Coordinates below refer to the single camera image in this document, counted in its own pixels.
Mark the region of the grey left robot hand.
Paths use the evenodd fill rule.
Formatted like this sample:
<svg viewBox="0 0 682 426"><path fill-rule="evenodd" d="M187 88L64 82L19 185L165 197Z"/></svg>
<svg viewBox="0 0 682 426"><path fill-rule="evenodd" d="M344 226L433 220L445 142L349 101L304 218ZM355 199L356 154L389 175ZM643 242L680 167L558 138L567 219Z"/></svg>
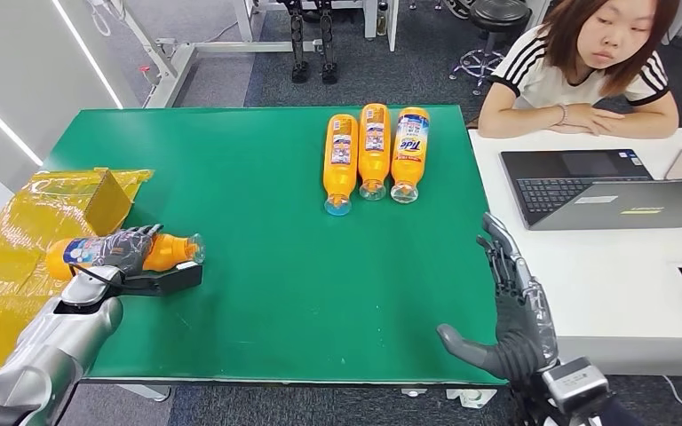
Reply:
<svg viewBox="0 0 682 426"><path fill-rule="evenodd" d="M98 254L91 260L91 265L114 266L130 276L140 274L154 239L162 229L162 224L135 226L101 238Z"/></svg>

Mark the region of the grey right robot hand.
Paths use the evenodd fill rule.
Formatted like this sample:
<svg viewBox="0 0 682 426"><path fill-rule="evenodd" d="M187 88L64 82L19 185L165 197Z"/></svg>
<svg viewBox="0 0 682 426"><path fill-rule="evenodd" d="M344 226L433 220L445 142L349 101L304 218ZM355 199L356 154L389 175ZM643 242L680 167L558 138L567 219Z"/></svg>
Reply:
<svg viewBox="0 0 682 426"><path fill-rule="evenodd" d="M522 381L553 367L559 355L557 336L544 288L530 271L503 222L486 212L476 237L494 281L496 343L468 341L448 324L436 331L452 356L510 382Z"/></svg>

